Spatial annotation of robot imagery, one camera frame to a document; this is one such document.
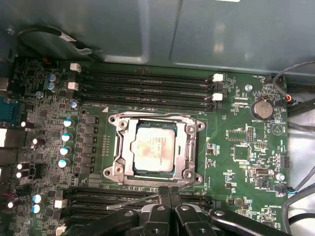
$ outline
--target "black plastic part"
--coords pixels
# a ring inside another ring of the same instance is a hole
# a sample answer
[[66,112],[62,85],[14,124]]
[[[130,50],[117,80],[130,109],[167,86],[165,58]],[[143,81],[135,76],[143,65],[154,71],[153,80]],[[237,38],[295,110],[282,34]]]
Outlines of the black plastic part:
[[212,225],[240,236],[289,236],[285,232],[223,208],[213,209],[210,212],[210,220]]
[[132,209],[121,209],[104,218],[68,233],[68,236],[111,236],[139,225],[139,214]]
[[179,225],[179,235],[183,236],[216,236],[217,234],[211,228],[210,224],[202,221],[196,210],[189,205],[178,205],[175,208],[177,221]]

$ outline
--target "wire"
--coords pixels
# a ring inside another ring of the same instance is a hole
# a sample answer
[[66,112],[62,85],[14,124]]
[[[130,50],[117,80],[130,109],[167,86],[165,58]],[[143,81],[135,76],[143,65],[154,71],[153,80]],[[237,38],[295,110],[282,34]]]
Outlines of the wire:
[[300,220],[315,218],[315,213],[302,213],[289,218],[289,224],[292,225]]
[[300,188],[303,187],[304,184],[307,183],[307,181],[310,180],[310,178],[315,174],[315,166],[311,169],[311,171],[305,176],[304,179],[296,186],[295,191],[299,191]]
[[282,220],[283,226],[286,233],[291,234],[290,224],[289,224],[289,207],[293,203],[315,193],[315,183],[311,184],[310,186],[302,189],[300,192],[296,193],[292,197],[290,197],[282,206]]
[[300,125],[300,124],[296,124],[293,122],[288,122],[287,126],[288,126],[288,128],[296,129],[296,130],[303,131],[303,132],[315,132],[314,126]]
[[315,59],[314,60],[308,60],[308,61],[303,61],[303,62],[300,62],[300,63],[296,63],[292,66],[289,66],[287,67],[286,69],[284,69],[283,71],[279,72],[272,80],[272,84],[274,85],[274,88],[276,90],[278,90],[279,93],[281,93],[283,96],[286,97],[286,95],[288,95],[282,88],[280,88],[279,85],[277,85],[277,80],[278,78],[280,78],[281,75],[283,75],[284,73],[290,71],[290,70],[293,70],[295,68],[298,68],[298,67],[301,67],[301,66],[304,66],[304,65],[309,65],[309,64],[314,64],[315,63]]
[[[26,50],[31,51],[31,53],[33,53],[34,55],[36,55],[37,58],[42,59],[41,54],[34,48],[32,48],[31,46],[27,45],[26,43],[24,43],[22,41],[22,36],[27,34],[27,33],[31,33],[31,32],[43,32],[43,33],[49,33],[49,34],[53,34],[57,37],[62,38],[63,40],[65,40],[66,42],[70,43],[75,49],[84,49],[84,48],[88,48],[83,42],[77,41],[75,39],[73,39],[72,37],[70,37],[69,35],[61,32],[60,30],[51,28],[51,27],[45,27],[45,26],[31,26],[29,28],[23,29],[21,31],[19,31],[17,33],[17,41],[18,44],[22,47],[24,47]],[[88,54],[87,57],[91,60],[91,61],[98,61],[98,62],[103,62],[98,56],[92,54]]]

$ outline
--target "screw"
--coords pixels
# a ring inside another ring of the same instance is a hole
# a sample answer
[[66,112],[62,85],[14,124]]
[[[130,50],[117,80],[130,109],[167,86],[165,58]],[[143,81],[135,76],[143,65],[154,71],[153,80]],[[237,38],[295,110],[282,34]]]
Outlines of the screw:
[[7,32],[7,34],[10,34],[10,35],[14,35],[15,34],[15,31],[12,28],[7,28],[6,32]]
[[246,85],[246,86],[245,86],[245,90],[246,90],[247,92],[252,91],[252,85]]
[[131,210],[125,213],[125,216],[132,216],[132,215],[133,215],[133,212]]
[[181,209],[182,209],[182,210],[189,210],[189,206],[186,206],[186,205],[181,206]]
[[165,207],[164,207],[164,206],[159,206],[159,207],[157,208],[157,210],[165,210]]
[[221,210],[216,210],[216,211],[215,211],[215,215],[217,215],[217,216],[223,216],[223,215],[224,215],[224,212],[221,211]]

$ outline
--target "mounting hole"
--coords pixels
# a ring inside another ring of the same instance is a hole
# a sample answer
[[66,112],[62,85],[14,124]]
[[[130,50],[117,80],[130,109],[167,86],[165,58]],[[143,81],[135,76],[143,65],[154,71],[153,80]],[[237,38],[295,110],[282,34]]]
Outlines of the mounting hole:
[[159,230],[158,230],[158,229],[152,229],[152,233],[153,233],[153,234],[158,234],[158,233],[159,233]]
[[207,231],[205,229],[203,229],[203,228],[199,229],[199,233],[201,233],[201,234],[205,234],[206,232]]

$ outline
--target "green circuit board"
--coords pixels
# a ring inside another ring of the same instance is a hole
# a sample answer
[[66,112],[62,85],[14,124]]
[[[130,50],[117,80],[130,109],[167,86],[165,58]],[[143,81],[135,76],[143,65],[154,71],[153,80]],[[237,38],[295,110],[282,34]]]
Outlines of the green circuit board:
[[[80,63],[88,70],[110,72],[138,72],[160,75],[208,77],[215,72],[161,68],[139,65],[91,64]],[[268,97],[273,103],[282,99],[271,83],[265,83],[266,76],[252,74],[223,73],[222,109],[215,112],[173,111],[170,109],[143,108],[136,106],[115,106],[105,103],[88,102],[80,104],[78,110],[71,109],[71,99],[65,97],[70,62],[59,62],[56,68],[45,69],[35,60],[21,60],[16,69],[23,71],[25,93],[20,97],[20,106],[32,104],[30,111],[21,110],[20,119],[27,117],[36,125],[36,130],[28,132],[26,145],[41,130],[45,130],[47,143],[36,150],[21,150],[19,161],[32,161],[46,164],[43,177],[32,183],[32,195],[70,186],[82,186],[103,189],[124,189],[127,191],[156,192],[157,188],[139,186],[120,186],[107,179],[102,172],[110,167],[114,159],[116,127],[108,122],[111,115],[133,111],[165,114],[180,112],[190,114],[204,122],[206,128],[197,134],[196,172],[204,181],[194,187],[181,190],[183,193],[209,195],[220,200],[221,206],[235,211],[253,220],[263,222],[276,229],[282,228],[281,206],[287,200],[287,194],[274,191],[274,186],[287,186],[288,166],[282,163],[287,160],[287,115],[285,107],[274,107],[268,119],[256,119],[252,115],[252,104],[262,97]],[[55,93],[46,89],[47,75],[55,74],[60,78],[59,90]],[[37,91],[43,91],[44,97],[35,98]],[[93,154],[94,163],[91,174],[81,173],[81,156],[77,155],[80,139],[84,138],[86,116],[96,117],[97,133]],[[65,128],[65,118],[74,120],[72,128]],[[71,142],[63,143],[62,133],[73,135]],[[61,156],[59,148],[70,147],[73,152],[67,155],[71,165],[58,168]],[[277,174],[284,176],[277,180]],[[32,204],[24,204],[8,212],[13,215],[10,224],[11,232],[17,236],[55,235],[56,228],[63,220],[56,220],[45,211],[31,213]],[[45,208],[54,210],[54,197],[49,196]]]

